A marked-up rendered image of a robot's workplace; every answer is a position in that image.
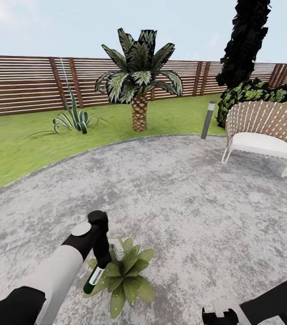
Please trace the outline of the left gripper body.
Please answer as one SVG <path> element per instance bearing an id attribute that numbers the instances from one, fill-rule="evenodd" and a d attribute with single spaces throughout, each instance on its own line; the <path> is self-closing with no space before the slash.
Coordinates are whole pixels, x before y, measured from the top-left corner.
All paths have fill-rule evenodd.
<path id="1" fill-rule="evenodd" d="M 105 267 L 108 263 L 112 261 L 110 251 L 109 251 L 109 244 L 107 239 L 103 244 L 101 245 L 94 245 L 93 246 L 93 252 L 97 259 L 99 268 Z"/>

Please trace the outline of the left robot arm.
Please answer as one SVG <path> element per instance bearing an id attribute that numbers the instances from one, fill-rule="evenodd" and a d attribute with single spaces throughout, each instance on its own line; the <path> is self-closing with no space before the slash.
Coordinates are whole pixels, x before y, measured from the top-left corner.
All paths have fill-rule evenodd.
<path id="1" fill-rule="evenodd" d="M 0 325 L 53 325 L 74 279 L 91 249 L 99 268 L 123 259 L 118 239 L 108 239 L 108 216 L 100 210 L 88 214 L 72 234 L 36 270 L 0 301 Z"/>

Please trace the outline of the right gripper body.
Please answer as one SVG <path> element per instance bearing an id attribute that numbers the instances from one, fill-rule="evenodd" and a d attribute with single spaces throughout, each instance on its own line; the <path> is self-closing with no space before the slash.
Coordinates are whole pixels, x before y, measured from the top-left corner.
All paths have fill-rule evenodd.
<path id="1" fill-rule="evenodd" d="M 215 313 L 206 313 L 208 325 L 237 325 L 232 311 L 224 311 L 224 317 L 217 317 Z"/>

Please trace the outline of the insectifuge atomizer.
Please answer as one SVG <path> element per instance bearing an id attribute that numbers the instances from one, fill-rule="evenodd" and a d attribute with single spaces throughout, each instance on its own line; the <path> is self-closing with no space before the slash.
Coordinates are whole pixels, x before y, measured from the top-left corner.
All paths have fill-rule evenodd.
<path id="1" fill-rule="evenodd" d="M 102 276 L 102 273 L 104 272 L 105 268 L 99 268 L 98 265 L 95 266 L 92 274 L 88 278 L 86 284 L 83 287 L 84 293 L 87 295 L 91 294 L 94 290 L 94 287 L 96 286 L 98 280 Z"/>

